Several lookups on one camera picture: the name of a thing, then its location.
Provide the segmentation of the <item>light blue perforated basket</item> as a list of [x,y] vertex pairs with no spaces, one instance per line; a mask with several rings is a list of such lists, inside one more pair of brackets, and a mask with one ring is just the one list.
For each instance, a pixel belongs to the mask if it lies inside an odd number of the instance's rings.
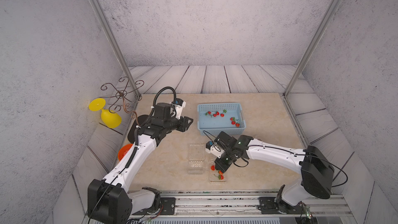
[[[222,111],[228,112],[224,117],[211,118],[205,116],[207,111]],[[201,135],[212,134],[217,136],[220,132],[225,132],[230,136],[241,135],[246,129],[247,124],[243,116],[243,108],[240,103],[208,103],[199,104],[198,111],[198,130]],[[235,117],[240,120],[240,127],[231,124],[230,118]]]

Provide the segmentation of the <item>strawberries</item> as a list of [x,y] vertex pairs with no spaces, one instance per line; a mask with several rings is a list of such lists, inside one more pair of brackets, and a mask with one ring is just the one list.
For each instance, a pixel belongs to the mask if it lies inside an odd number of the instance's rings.
[[210,167],[210,174],[209,174],[210,181],[224,181],[224,175],[220,170],[216,170],[215,165]]

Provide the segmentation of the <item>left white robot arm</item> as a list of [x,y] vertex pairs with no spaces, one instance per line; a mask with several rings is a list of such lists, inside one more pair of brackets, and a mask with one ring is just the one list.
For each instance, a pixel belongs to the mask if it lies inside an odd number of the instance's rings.
[[146,210],[157,214],[161,210],[160,192],[150,187],[129,193],[129,187],[141,166],[163,138],[174,130],[185,132],[193,120],[181,115],[186,103],[158,103],[144,124],[134,129],[134,144],[122,160],[102,180],[88,186],[90,219],[104,224],[125,224],[131,214]]

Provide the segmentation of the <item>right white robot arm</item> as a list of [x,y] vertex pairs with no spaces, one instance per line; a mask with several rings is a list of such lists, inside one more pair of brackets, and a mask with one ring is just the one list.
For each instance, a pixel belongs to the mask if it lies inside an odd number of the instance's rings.
[[274,200],[267,200],[259,207],[264,214],[294,214],[297,208],[305,210],[303,201],[315,197],[327,200],[332,194],[333,178],[337,166],[329,162],[315,146],[294,149],[262,142],[251,136],[238,139],[225,132],[206,143],[206,151],[213,154],[215,170],[225,173],[238,159],[269,162],[293,172],[300,177],[288,185],[282,185]]

